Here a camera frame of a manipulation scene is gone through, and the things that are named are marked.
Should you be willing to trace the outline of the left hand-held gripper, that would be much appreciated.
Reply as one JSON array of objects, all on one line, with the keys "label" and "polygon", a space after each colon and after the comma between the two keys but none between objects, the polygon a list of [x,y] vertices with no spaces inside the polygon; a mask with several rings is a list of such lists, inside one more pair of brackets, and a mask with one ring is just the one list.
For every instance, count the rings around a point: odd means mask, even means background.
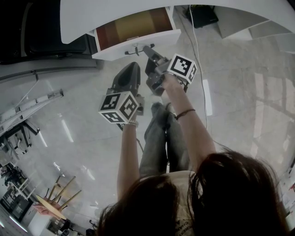
[{"label": "left hand-held gripper", "polygon": [[[114,78],[113,89],[138,89],[141,69],[137,62],[126,65]],[[98,113],[111,124],[128,124],[144,113],[145,100],[130,91],[117,92],[108,89],[102,97]]]}]

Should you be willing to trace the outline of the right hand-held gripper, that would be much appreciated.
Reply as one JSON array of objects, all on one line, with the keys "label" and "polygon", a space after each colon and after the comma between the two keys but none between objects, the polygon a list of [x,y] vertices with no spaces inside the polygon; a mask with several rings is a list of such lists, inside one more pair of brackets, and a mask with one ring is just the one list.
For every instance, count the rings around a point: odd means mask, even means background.
[{"label": "right hand-held gripper", "polygon": [[170,73],[176,76],[184,90],[193,82],[197,72],[196,63],[182,55],[175,54],[172,59],[163,57],[151,47],[144,46],[143,52],[148,56],[145,73],[147,75],[147,86],[154,95],[162,95],[164,88],[162,82],[164,74]]}]

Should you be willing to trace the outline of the person's right hand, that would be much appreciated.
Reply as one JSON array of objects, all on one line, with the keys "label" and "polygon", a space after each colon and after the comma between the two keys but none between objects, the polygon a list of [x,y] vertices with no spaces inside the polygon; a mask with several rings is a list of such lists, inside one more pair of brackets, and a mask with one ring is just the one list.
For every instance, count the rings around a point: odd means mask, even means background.
[{"label": "person's right hand", "polygon": [[170,73],[164,74],[162,87],[166,91],[169,98],[174,96],[177,92],[183,91],[182,85],[178,79]]}]

